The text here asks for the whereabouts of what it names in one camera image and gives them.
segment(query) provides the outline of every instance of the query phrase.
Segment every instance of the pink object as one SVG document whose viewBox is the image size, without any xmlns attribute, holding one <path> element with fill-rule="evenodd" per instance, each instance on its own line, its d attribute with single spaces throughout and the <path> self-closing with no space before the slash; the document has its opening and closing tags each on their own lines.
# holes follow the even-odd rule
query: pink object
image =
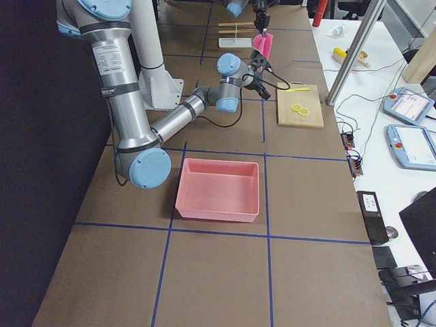
<svg viewBox="0 0 436 327">
<path fill-rule="evenodd" d="M 259 165 L 185 159 L 176 209 L 184 218 L 252 222 L 259 215 Z"/>
<path fill-rule="evenodd" d="M 262 37 L 262 34 L 257 34 L 252 39 L 251 46 L 253 46 L 254 50 L 259 51 L 262 56 L 268 59 L 271 53 L 271 48 L 273 47 L 273 38 L 274 36 L 270 33 L 267 33 L 265 37 Z"/>
</svg>

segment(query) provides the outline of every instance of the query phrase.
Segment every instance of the brown table surface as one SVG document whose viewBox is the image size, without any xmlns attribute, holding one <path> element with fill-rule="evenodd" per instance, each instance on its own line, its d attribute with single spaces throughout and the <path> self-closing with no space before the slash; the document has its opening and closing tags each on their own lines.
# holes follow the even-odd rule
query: brown table surface
<svg viewBox="0 0 436 327">
<path fill-rule="evenodd" d="M 227 52 L 217 47 L 217 25 L 232 22 L 221 2 L 162 7 L 166 68 L 185 79 L 183 95 L 216 85 L 215 65 Z M 274 71 L 316 84 L 325 99 L 306 9 L 269 12 Z M 249 8 L 236 19 L 252 20 Z M 233 53 L 247 59 L 250 50 Z M 322 104 L 322 129 L 279 127 L 269 89 L 268 101 L 243 92 L 234 127 L 198 119 L 165 143 L 172 170 L 156 189 L 119 187 L 106 147 L 35 327 L 392 325 L 332 108 Z M 161 115 L 149 113 L 150 122 Z M 205 115 L 237 117 L 214 108 Z M 182 219 L 174 201 L 188 157 L 257 162 L 255 221 Z"/>
</svg>

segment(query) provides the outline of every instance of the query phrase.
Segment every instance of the office chair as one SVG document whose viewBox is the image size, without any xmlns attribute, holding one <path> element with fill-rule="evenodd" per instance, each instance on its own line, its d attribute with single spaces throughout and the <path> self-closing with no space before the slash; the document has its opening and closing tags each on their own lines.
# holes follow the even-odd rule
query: office chair
<svg viewBox="0 0 436 327">
<path fill-rule="evenodd" d="M 345 10 L 348 12 L 348 14 L 342 17 L 342 19 L 358 20 L 359 17 L 365 15 L 370 2 L 371 0 L 339 0 L 338 8 L 340 10 Z M 379 15 L 378 20 L 382 18 L 382 14 L 383 14 L 383 10 Z"/>
</svg>

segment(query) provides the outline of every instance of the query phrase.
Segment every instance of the wooden cutting board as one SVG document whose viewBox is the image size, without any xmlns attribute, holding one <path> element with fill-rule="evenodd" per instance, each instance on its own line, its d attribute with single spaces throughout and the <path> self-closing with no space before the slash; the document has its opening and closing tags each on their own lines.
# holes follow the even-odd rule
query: wooden cutting board
<svg viewBox="0 0 436 327">
<path fill-rule="evenodd" d="M 286 88 L 285 83 L 277 83 L 278 87 Z M 294 91 L 292 93 L 277 90 L 277 124 L 282 126 L 324 127 L 318 88 L 316 85 L 291 84 L 292 89 L 309 87 L 309 91 Z M 309 110 L 307 116 L 291 110 L 292 105 L 299 104 Z"/>
</svg>

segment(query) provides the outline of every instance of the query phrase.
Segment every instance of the metal pole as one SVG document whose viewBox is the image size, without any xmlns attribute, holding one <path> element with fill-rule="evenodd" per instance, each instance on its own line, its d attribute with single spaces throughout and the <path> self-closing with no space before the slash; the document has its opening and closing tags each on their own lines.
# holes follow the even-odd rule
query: metal pole
<svg viewBox="0 0 436 327">
<path fill-rule="evenodd" d="M 372 0 L 369 4 L 368 10 L 364 15 L 362 23 L 360 24 L 359 30 L 354 37 L 352 45 L 349 47 L 347 52 L 347 56 L 339 70 L 338 76 L 336 76 L 336 80 L 333 82 L 333 86 L 327 95 L 326 103 L 329 106 L 334 106 L 334 102 L 338 98 L 339 93 L 341 92 L 345 81 L 348 78 L 349 73 L 352 71 L 354 62 L 358 58 L 360 51 L 364 43 L 366 42 L 369 33 L 373 29 L 375 22 L 382 12 L 383 7 L 386 3 L 386 0 Z"/>
</svg>

